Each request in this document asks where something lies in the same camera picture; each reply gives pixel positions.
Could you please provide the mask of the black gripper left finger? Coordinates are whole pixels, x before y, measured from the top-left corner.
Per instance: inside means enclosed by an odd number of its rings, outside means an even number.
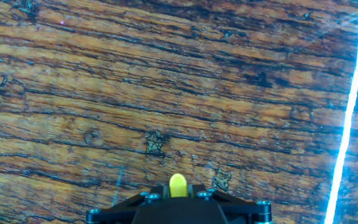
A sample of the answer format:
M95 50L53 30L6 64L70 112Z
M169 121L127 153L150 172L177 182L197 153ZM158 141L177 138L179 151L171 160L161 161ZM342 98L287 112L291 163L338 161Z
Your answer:
M166 186L152 187L148 192L141 192L109 208L94 208L85 215L85 223L114 223L133 218L138 209L148 202L169 198L170 190Z

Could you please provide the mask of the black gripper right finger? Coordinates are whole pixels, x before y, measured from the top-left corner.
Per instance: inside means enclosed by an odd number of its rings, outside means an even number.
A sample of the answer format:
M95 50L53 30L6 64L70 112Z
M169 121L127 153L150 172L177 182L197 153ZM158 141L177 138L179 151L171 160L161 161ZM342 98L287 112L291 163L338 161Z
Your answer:
M202 202L197 212L206 212L208 217L215 215L225 223L272 224L272 203L268 200L247 202L204 185L189 185L188 196Z

